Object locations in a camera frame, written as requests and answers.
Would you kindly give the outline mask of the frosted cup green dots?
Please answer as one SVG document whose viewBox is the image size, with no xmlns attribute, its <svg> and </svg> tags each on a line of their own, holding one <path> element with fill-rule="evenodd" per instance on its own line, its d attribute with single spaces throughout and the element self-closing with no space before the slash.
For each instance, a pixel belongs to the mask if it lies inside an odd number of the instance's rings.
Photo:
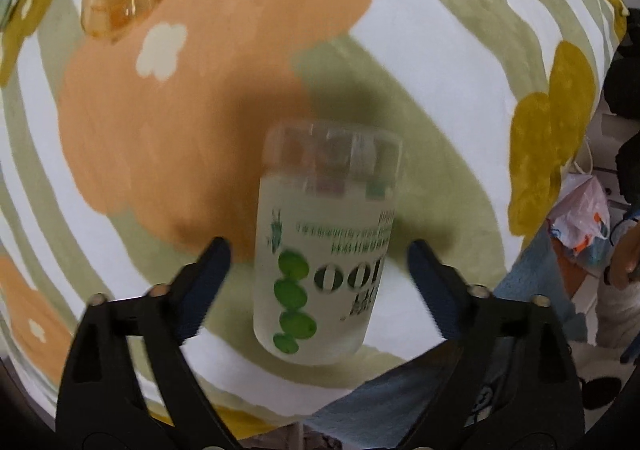
<svg viewBox="0 0 640 450">
<path fill-rule="evenodd" d="M 325 366 L 370 322 L 395 219 L 402 143 L 385 130 L 284 122 L 264 147 L 253 329 L 276 357 Z"/>
</svg>

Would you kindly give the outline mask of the striped floral blanket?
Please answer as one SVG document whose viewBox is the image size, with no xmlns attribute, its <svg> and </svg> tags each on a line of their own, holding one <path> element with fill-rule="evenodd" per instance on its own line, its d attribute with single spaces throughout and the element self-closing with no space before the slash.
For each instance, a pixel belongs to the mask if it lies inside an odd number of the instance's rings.
<svg viewBox="0 0 640 450">
<path fill-rule="evenodd" d="M 1 0 L 1 351 L 54 419 L 90 296 L 143 294 L 215 236 L 232 266 L 186 360 L 240 438 L 313 418 L 438 342 L 405 251 L 470 281 L 524 258 L 582 146 L 624 0 Z M 254 262 L 268 132 L 369 125 L 402 142 L 397 206 L 352 355 L 301 366 L 260 346 Z"/>
</svg>

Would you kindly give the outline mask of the plastic bag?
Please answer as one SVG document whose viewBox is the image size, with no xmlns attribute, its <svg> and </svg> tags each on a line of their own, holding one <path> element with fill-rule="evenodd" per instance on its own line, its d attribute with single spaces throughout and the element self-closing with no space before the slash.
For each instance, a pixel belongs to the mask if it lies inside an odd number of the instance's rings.
<svg viewBox="0 0 640 450">
<path fill-rule="evenodd" d="M 568 174 L 548 223 L 552 238 L 570 259 L 588 270 L 602 267 L 610 247 L 611 218 L 608 197 L 597 177 Z"/>
</svg>

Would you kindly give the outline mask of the light blue sheet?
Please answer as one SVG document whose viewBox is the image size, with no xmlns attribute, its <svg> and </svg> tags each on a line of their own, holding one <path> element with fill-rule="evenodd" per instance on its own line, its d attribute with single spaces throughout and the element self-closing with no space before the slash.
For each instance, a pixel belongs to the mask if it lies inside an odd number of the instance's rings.
<svg viewBox="0 0 640 450">
<path fill-rule="evenodd" d="M 541 228 L 511 271 L 494 289 L 495 296 L 527 302 L 550 298 L 571 342 L 588 340 L 585 316 L 576 311 L 564 288 L 562 272 L 546 228 Z M 423 356 L 368 381 L 351 394 L 307 418 L 316 432 L 360 449 L 394 448 L 431 401 L 445 365 L 443 344 Z"/>
</svg>

